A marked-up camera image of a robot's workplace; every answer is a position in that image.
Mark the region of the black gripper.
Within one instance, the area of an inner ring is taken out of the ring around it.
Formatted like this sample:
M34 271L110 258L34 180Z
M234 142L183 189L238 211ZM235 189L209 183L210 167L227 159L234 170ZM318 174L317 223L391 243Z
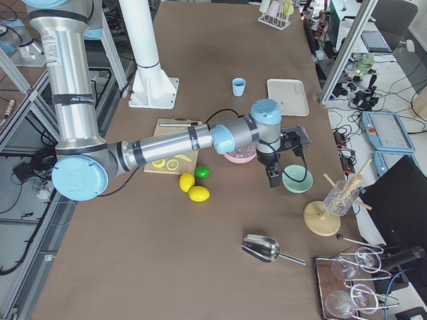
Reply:
M280 185L280 173L277 170L276 164L278 163L278 158L275 153L262 153L261 151L257 152L258 161L264 165L266 170L266 175L269 180L270 187L278 187Z

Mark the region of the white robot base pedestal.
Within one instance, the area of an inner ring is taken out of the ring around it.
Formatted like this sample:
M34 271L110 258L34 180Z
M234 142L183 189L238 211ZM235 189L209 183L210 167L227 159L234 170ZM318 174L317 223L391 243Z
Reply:
M129 106L173 109L179 79L161 68L153 22L147 1L120 1L137 70Z

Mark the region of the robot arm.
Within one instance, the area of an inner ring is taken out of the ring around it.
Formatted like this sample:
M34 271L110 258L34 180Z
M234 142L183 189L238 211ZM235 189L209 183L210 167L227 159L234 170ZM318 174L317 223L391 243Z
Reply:
M103 36L100 17L87 17L70 11L42 10L29 16L41 36L35 43L20 19L1 21L1 48L19 66L75 67L84 57L84 39Z
M60 140L51 172L56 190L74 201L101 195L117 176L152 161L214 147L219 154L250 144L280 146L278 104L256 101L247 115L210 127L191 125L132 143L107 143L99 134L84 35L101 14L98 1L28 1L29 22L42 40Z

